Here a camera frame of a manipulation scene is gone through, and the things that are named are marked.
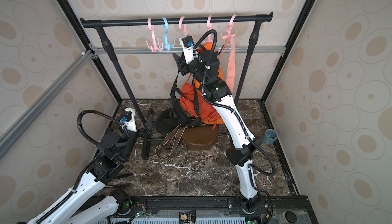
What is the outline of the grey-blue cup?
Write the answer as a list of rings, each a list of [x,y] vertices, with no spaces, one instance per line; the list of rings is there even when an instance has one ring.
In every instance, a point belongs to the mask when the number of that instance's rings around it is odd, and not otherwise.
[[[267,129],[262,136],[262,142],[267,145],[274,144],[277,139],[278,133],[273,129]]]

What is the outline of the red-orange waist bag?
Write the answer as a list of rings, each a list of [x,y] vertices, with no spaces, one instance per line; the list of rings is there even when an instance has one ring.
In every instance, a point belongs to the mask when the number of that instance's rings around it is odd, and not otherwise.
[[[193,85],[185,83],[180,89],[180,104],[188,113],[199,117],[207,125],[222,125],[223,119],[216,109],[208,104],[201,96],[201,92]]]

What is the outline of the aluminium rail back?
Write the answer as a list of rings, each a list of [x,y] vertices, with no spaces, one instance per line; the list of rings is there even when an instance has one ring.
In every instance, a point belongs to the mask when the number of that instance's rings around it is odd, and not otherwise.
[[[223,50],[223,53],[230,52],[230,45]],[[103,47],[95,47],[92,49],[97,55],[105,55],[105,50]],[[162,50],[152,52],[147,47],[115,47],[114,52],[119,55],[131,54],[131,55],[141,55],[141,54],[164,54],[164,53],[181,53],[181,47],[173,47],[169,51]],[[236,46],[235,53],[246,53],[248,47],[246,46]],[[285,46],[255,46],[253,53],[285,53]]]

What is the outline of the black clothes rack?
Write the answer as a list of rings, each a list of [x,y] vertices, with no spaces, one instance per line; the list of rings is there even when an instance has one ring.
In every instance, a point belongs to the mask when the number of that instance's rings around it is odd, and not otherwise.
[[[169,18],[169,19],[130,19],[130,20],[84,20],[83,18],[80,19],[81,25],[86,29],[95,29],[100,36],[101,43],[105,53],[108,55],[109,59],[114,65],[114,68],[127,92],[130,97],[131,102],[133,103],[136,112],[139,115],[139,118],[142,121],[143,126],[145,127],[144,133],[144,144],[141,157],[144,160],[149,159],[150,153],[150,146],[151,146],[151,133],[152,130],[147,128],[147,122],[145,117],[143,116],[139,104],[136,101],[136,98],[132,92],[132,89],[128,83],[128,80],[125,77],[125,74],[118,62],[117,55],[115,53],[115,48],[112,45],[112,42],[109,40],[104,28],[108,27],[133,27],[133,26],[156,26],[156,25],[187,25],[187,24],[203,24],[203,23],[225,23],[227,22],[230,26],[232,26],[235,22],[254,22],[253,32],[249,39],[249,45],[247,49],[247,56],[246,61],[243,66],[243,71],[241,74],[240,82],[237,88],[237,93],[235,97],[235,101],[238,101],[243,83],[246,77],[246,73],[248,71],[250,59],[252,54],[255,50],[258,38],[259,38],[259,31],[262,23],[270,22],[273,19],[274,13],[271,12],[269,14],[260,14],[260,15],[253,15],[253,16],[239,16],[236,18],[232,18],[229,16],[220,16],[220,17],[196,17],[196,18]]]

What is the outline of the pink hook far left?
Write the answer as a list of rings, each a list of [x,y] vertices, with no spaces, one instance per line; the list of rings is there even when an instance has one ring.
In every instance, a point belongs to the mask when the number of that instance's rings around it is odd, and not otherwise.
[[[146,41],[148,49],[151,50],[151,52],[155,53],[157,51],[163,51],[163,48],[159,46],[159,38],[157,39],[155,36],[155,28],[154,25],[152,25],[152,18],[149,17],[147,19],[148,23],[148,29],[151,33],[151,38],[152,38],[152,44],[149,44],[148,41]]]

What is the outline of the aluminium rail left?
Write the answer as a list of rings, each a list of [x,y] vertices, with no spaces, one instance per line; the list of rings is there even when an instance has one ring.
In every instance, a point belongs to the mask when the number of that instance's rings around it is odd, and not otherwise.
[[[92,50],[85,50],[57,80],[30,106],[18,120],[2,135],[1,137],[1,158],[3,158],[15,144],[15,142],[23,135],[23,133],[31,126],[43,110],[53,101],[53,99],[68,84],[73,76],[78,72],[79,68],[93,57]]]

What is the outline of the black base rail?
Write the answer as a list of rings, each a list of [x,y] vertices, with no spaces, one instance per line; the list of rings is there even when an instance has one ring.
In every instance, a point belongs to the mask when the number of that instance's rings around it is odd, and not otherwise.
[[[292,211],[295,224],[318,221],[309,200],[303,196],[263,196],[257,209],[246,212],[234,196],[130,197],[131,210],[126,215],[112,215],[95,224],[179,224],[179,212],[196,210],[195,224],[288,224],[284,213]],[[88,201],[77,212],[93,206]]]

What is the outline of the brown strap bag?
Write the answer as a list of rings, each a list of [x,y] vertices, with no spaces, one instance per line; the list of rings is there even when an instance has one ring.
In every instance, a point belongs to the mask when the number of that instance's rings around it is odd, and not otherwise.
[[[192,150],[207,150],[216,144],[218,135],[218,126],[179,125],[165,136],[160,145],[156,146],[155,154],[158,159],[166,160],[174,154],[181,143]]]

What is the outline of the pink hook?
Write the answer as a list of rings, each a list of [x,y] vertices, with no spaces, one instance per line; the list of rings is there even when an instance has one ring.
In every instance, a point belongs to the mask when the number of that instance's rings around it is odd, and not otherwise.
[[[211,19],[212,19],[212,15],[209,15],[208,19],[207,19],[207,23],[206,23],[206,27],[207,27],[208,31],[210,31],[212,29]],[[208,35],[205,43],[211,43],[211,42],[213,42],[213,35],[210,34],[210,35]]]
[[[152,25],[152,18],[149,17],[147,19],[148,23],[148,29],[151,33],[151,38],[152,38],[152,44],[149,44],[148,41],[146,41],[148,49],[151,50],[151,52],[155,53],[157,51],[163,51],[163,48],[159,46],[159,38],[157,39],[155,36],[155,28],[154,25]]]
[[[228,23],[227,26],[226,26],[225,35],[221,34],[221,38],[222,38],[222,39],[227,39],[227,38],[230,38],[230,37],[235,37],[235,35],[237,34],[237,32],[235,32],[234,34],[232,33],[232,29],[233,29],[233,26],[234,26],[234,20],[235,20],[236,17],[237,17],[236,14],[233,14],[233,15],[232,15],[232,17],[231,17],[229,23]]]
[[[181,16],[180,19],[179,19],[178,28],[179,28],[181,31],[183,31],[183,35],[182,35],[182,36],[179,36],[179,40],[182,39],[182,38],[184,38],[184,37],[187,37],[187,36],[191,36],[193,39],[195,39],[195,35],[190,35],[190,34],[188,33],[187,24],[184,24],[184,23],[183,23],[183,21],[184,21],[185,18],[186,18],[185,16]]]

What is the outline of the small snack packet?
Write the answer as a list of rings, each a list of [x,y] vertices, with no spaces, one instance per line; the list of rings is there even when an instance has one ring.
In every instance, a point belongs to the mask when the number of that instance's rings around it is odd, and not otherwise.
[[[196,219],[196,210],[179,212],[179,224],[195,224]]]

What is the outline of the pink sling bag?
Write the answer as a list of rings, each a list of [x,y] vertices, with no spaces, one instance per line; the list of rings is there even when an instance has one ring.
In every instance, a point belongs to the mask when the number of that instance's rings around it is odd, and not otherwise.
[[[234,84],[235,84],[235,41],[233,37],[229,36],[228,38],[226,38],[225,44],[221,48],[218,57],[220,58],[220,56],[222,55],[223,51],[225,50],[228,44],[230,44],[231,47],[230,47],[229,61],[227,67],[226,84],[230,89],[230,91],[233,92]]]

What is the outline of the orange sling bag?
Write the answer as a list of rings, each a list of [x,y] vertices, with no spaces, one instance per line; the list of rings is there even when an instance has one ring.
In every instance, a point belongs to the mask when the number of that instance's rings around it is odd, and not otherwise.
[[[204,101],[213,106],[215,102],[221,101],[224,96],[230,95],[231,91],[226,85],[219,67],[219,53],[211,49],[212,43],[200,45],[197,50],[199,74],[189,74],[186,83],[199,90]]]

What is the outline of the black round knob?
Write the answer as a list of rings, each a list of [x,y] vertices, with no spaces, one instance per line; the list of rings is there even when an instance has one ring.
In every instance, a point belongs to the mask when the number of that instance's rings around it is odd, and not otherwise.
[[[296,214],[292,211],[286,211],[283,216],[288,224],[295,224],[298,220]]]

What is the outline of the aluminium rail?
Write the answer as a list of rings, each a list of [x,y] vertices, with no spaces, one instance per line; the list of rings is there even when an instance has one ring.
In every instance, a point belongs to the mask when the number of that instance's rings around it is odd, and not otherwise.
[[[23,133],[31,126],[43,110],[53,101],[53,99],[68,84],[73,76],[78,72],[79,68],[93,57],[92,50],[85,50],[57,80],[30,106],[18,120],[2,135],[1,137],[1,158],[3,158],[15,144],[15,142],[23,135]]]
[[[230,45],[223,50],[223,53],[230,52]],[[97,55],[105,55],[105,50],[103,47],[95,47],[92,49]],[[164,53],[181,53],[181,47],[173,47],[169,51],[162,50],[152,52],[147,47],[115,47],[114,52],[119,55],[131,54],[131,55],[141,55],[141,54],[164,54]],[[246,46],[236,46],[235,53],[246,53],[248,47]],[[255,46],[253,53],[285,53],[285,46]]]

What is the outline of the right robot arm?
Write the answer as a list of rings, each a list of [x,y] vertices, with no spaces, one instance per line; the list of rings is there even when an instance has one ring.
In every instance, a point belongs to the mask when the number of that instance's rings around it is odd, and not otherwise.
[[[261,193],[255,182],[254,171],[265,176],[274,176],[276,166],[261,148],[262,139],[256,138],[246,126],[236,105],[229,85],[219,76],[216,30],[208,30],[197,42],[190,35],[179,39],[182,54],[174,54],[179,72],[190,74],[194,85],[194,104],[200,100],[211,105],[223,120],[232,147],[226,151],[228,160],[235,165],[240,193],[238,201],[249,213],[257,209]]]

